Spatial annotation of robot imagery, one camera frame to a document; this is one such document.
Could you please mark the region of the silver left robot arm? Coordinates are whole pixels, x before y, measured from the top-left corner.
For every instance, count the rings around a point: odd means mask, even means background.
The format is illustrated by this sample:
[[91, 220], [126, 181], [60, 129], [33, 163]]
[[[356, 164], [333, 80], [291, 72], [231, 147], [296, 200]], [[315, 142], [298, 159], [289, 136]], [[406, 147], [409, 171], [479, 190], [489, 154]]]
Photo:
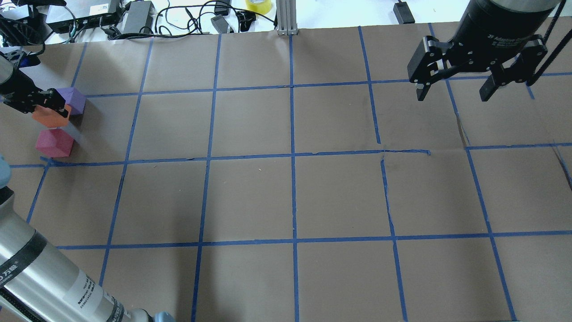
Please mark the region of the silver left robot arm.
[[[21, 113], [47, 127], [57, 156], [68, 156], [73, 138], [64, 130], [84, 101], [74, 88], [43, 90], [22, 72], [38, 65], [39, 52], [1, 53], [1, 96]], [[12, 168], [1, 159], [1, 306], [27, 322], [173, 322], [163, 311], [126, 309], [29, 223], [16, 214], [16, 194], [8, 187]]]

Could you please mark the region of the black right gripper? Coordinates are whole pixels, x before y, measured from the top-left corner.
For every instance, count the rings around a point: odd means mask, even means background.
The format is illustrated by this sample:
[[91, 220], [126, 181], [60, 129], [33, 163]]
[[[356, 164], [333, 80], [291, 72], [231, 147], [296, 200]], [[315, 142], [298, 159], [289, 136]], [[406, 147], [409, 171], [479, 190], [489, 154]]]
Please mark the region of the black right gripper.
[[413, 53], [407, 73], [417, 100], [458, 73], [490, 72], [482, 102], [510, 82], [533, 85], [561, 51], [546, 47], [560, 13], [560, 0], [471, 0], [449, 41], [427, 35]]

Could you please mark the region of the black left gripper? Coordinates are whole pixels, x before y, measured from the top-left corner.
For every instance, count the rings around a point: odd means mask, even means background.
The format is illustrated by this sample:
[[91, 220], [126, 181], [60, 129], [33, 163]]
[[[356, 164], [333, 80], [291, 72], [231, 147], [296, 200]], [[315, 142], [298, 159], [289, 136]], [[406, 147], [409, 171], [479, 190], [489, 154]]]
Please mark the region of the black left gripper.
[[49, 108], [67, 118], [66, 101], [55, 89], [42, 90], [15, 67], [2, 67], [0, 94], [4, 104], [22, 113], [33, 113], [37, 106]]

